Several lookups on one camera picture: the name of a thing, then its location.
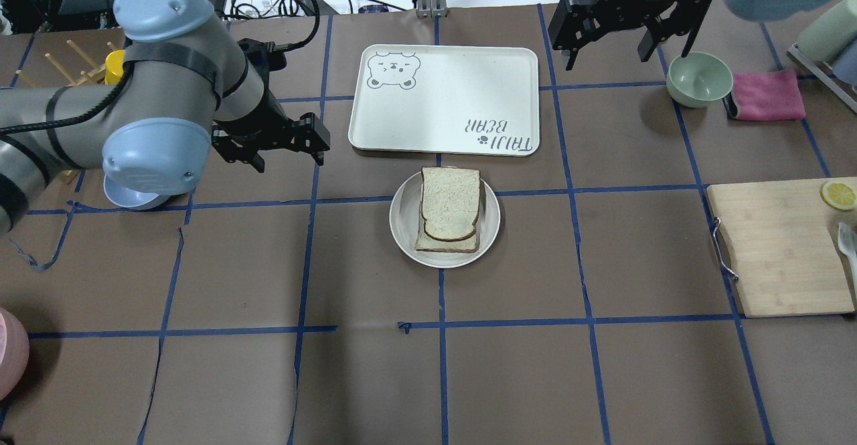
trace light blue joint cap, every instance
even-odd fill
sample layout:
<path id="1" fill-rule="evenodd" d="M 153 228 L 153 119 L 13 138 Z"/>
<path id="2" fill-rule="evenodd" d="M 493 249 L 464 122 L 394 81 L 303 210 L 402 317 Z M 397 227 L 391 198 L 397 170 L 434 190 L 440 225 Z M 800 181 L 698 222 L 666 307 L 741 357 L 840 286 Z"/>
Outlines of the light blue joint cap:
<path id="1" fill-rule="evenodd" d="M 180 118 L 146 118 L 118 128 L 101 148 L 104 174 L 138 192 L 178 195 L 200 182 L 211 136 Z"/>
<path id="2" fill-rule="evenodd" d="M 189 33 L 214 14 L 208 0 L 116 0 L 116 21 L 139 42 L 158 42 Z"/>

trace white plate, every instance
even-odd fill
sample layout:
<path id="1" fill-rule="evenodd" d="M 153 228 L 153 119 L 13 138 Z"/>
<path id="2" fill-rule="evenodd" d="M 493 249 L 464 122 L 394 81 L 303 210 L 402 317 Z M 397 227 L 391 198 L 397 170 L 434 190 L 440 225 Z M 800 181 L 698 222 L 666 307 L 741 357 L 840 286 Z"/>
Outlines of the white plate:
<path id="1" fill-rule="evenodd" d="M 479 249 L 475 253 L 437 253 L 417 251 L 417 226 L 420 219 L 420 201 L 422 201 L 422 173 L 416 173 L 404 181 L 392 196 L 390 204 L 390 231 L 396 244 L 404 253 L 416 262 L 432 268 L 458 268 L 474 262 L 491 247 L 499 232 L 499 202 L 490 186 L 483 181 L 485 200 L 480 203 L 477 232 Z"/>
<path id="2" fill-rule="evenodd" d="M 364 150 L 531 155 L 538 58 L 526 48 L 368 46 L 348 140 Z"/>

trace green bowl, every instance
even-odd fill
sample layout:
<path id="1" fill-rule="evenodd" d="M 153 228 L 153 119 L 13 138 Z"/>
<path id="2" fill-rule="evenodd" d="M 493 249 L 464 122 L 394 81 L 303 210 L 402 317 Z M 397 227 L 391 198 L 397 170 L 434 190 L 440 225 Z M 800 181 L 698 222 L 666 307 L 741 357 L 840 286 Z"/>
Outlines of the green bowl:
<path id="1" fill-rule="evenodd" d="M 732 71 L 713 55 L 690 52 L 670 64 L 667 91 L 682 106 L 707 107 L 732 92 Z"/>

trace metal handle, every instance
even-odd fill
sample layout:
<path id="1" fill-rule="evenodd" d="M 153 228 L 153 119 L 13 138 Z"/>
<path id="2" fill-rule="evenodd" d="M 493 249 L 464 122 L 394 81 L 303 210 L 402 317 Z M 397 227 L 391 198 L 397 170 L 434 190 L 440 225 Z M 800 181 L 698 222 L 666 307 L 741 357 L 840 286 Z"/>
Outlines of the metal handle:
<path id="1" fill-rule="evenodd" d="M 720 262 L 720 267 L 725 269 L 726 272 L 728 272 L 729 275 L 732 276 L 732 281 L 737 283 L 738 274 L 735 271 L 732 271 L 732 268 L 729 268 L 726 265 L 726 262 L 723 262 L 723 253 L 720 252 L 720 242 L 717 241 L 717 231 L 719 231 L 720 229 L 720 223 L 722 223 L 722 220 L 720 220 L 720 218 L 714 219 L 714 231 L 711 232 L 711 240 L 714 240 L 714 250 L 717 253 L 717 261 Z"/>

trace bear face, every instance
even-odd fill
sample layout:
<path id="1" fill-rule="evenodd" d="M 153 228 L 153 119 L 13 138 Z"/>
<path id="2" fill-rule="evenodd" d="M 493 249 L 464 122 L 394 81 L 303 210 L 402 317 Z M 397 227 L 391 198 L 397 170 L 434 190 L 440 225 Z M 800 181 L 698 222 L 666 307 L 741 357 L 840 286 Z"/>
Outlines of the bear face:
<path id="1" fill-rule="evenodd" d="M 374 54 L 366 64 L 370 68 L 370 78 L 366 82 L 370 88 L 398 85 L 408 90 L 416 85 L 416 70 L 420 68 L 420 59 L 414 54 Z"/>

